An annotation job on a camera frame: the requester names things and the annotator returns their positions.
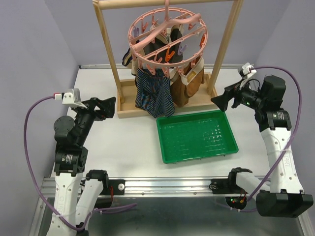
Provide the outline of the brown underwear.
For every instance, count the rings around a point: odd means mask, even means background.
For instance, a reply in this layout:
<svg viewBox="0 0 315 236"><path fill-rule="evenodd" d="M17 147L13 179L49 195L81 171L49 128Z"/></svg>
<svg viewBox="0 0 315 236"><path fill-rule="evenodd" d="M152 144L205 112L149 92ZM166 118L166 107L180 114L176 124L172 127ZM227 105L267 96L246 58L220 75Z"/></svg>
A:
<svg viewBox="0 0 315 236"><path fill-rule="evenodd" d="M173 69L170 72L170 80L172 82L170 93L173 102L178 107L188 104L189 99L198 92L200 85L204 83L203 76L204 59L202 56L196 58L194 66L190 62L181 74L177 69Z"/></svg>

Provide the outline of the blue striped underwear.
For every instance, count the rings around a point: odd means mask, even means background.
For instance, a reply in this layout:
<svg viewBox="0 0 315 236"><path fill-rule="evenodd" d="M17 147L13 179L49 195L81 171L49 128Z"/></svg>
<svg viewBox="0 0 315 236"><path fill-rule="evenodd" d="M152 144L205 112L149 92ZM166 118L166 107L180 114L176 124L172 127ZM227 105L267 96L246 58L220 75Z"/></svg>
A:
<svg viewBox="0 0 315 236"><path fill-rule="evenodd" d="M135 84L136 108L146 111L154 118L174 115L175 106L170 93L170 79L162 69L156 69L155 75L152 75L148 69L138 68Z"/></svg>

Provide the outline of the cream navy-trim underwear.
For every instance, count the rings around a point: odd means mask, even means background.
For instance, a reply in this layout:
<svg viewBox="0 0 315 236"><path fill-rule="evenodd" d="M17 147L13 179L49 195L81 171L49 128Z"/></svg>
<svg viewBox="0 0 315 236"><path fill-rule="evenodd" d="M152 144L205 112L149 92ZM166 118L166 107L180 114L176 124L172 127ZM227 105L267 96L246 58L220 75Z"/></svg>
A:
<svg viewBox="0 0 315 236"><path fill-rule="evenodd" d="M131 74L136 76L138 69L138 59L133 59L131 49L129 48L122 58L122 65L131 69Z"/></svg>

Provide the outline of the pink round clip hanger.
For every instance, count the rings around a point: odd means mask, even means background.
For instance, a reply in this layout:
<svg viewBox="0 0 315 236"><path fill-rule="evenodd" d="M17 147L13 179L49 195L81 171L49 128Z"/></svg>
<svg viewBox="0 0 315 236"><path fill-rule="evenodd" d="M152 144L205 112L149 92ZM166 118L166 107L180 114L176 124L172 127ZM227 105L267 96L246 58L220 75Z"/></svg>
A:
<svg viewBox="0 0 315 236"><path fill-rule="evenodd" d="M165 6L140 15L128 33L128 53L124 66L132 75L145 68L152 75L162 69L169 75L171 68L182 71L188 63L196 64L208 40L208 29L199 13Z"/></svg>

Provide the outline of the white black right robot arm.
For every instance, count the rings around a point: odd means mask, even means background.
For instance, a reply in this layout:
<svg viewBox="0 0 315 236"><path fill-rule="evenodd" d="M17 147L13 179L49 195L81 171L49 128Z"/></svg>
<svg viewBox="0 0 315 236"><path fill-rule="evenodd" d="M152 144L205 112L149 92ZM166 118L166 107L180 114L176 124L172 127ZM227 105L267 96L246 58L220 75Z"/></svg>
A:
<svg viewBox="0 0 315 236"><path fill-rule="evenodd" d="M215 194L245 191L246 196L240 200L227 201L231 208L243 210L246 202L253 198L261 216L296 218L314 204L312 195L305 194L295 169L289 143L293 137L291 120L281 107L285 90L284 79L271 75L264 78L258 90L252 90L249 82L242 79L225 87L222 95L211 98L223 112L231 99L233 108L245 105L255 111L271 171L267 176L269 185L255 177L251 170L240 167L233 168L226 179L212 179L209 188Z"/></svg>

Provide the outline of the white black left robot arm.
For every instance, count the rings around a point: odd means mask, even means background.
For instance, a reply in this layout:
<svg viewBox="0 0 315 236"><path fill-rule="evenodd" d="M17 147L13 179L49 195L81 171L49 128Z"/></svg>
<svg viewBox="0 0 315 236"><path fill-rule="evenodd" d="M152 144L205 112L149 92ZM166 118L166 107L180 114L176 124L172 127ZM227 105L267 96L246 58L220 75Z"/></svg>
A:
<svg viewBox="0 0 315 236"><path fill-rule="evenodd" d="M54 123L56 190L49 236L88 235L88 221L97 198L109 190L110 182L105 170L84 174L88 157L84 143L95 121L114 116L115 103L115 97L80 101L69 92L63 96L63 104L76 116L63 116Z"/></svg>

